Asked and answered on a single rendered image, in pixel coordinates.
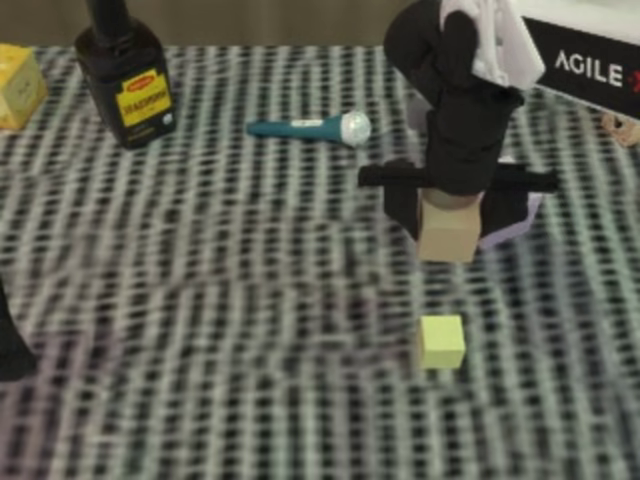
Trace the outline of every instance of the light green cube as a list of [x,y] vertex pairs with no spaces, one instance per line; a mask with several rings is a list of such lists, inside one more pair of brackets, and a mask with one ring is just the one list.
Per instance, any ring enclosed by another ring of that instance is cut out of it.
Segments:
[[420,364],[423,369],[456,369],[465,354],[459,315],[424,316],[419,328]]

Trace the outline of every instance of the red logo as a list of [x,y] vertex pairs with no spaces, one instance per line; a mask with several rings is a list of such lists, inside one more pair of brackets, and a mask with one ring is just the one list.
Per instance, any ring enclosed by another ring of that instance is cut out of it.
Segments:
[[142,90],[143,88],[151,85],[154,80],[155,77],[153,75],[145,75],[144,77],[140,77],[127,87],[127,92],[136,92],[138,90]]
[[640,93],[640,70],[633,72],[629,77],[629,83],[633,87],[633,93]]

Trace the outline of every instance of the yellow cube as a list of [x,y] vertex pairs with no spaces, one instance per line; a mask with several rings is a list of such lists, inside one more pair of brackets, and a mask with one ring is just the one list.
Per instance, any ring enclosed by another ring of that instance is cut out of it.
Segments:
[[462,365],[466,347],[459,315],[422,317],[418,341],[423,369],[456,369]]
[[33,51],[0,44],[0,128],[23,128],[47,93]]

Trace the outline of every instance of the striped fabric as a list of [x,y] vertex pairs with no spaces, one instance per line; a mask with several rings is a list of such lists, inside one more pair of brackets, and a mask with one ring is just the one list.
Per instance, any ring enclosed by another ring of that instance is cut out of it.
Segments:
[[[123,152],[67,49],[0,136],[0,271],[38,377],[0,387],[2,480],[640,478],[638,150],[533,92],[508,154],[559,168],[524,238],[421,265],[358,167],[412,157],[380,49],[169,49],[178,131]],[[244,135],[366,111],[363,150]],[[456,372],[415,366],[463,314]]]

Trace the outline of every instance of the red star logo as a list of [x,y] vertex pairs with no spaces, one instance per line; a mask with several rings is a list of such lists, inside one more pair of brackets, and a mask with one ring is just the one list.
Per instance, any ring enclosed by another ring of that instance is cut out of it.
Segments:
[[634,93],[640,93],[640,70],[633,72],[633,75],[629,77],[629,83],[633,87]]

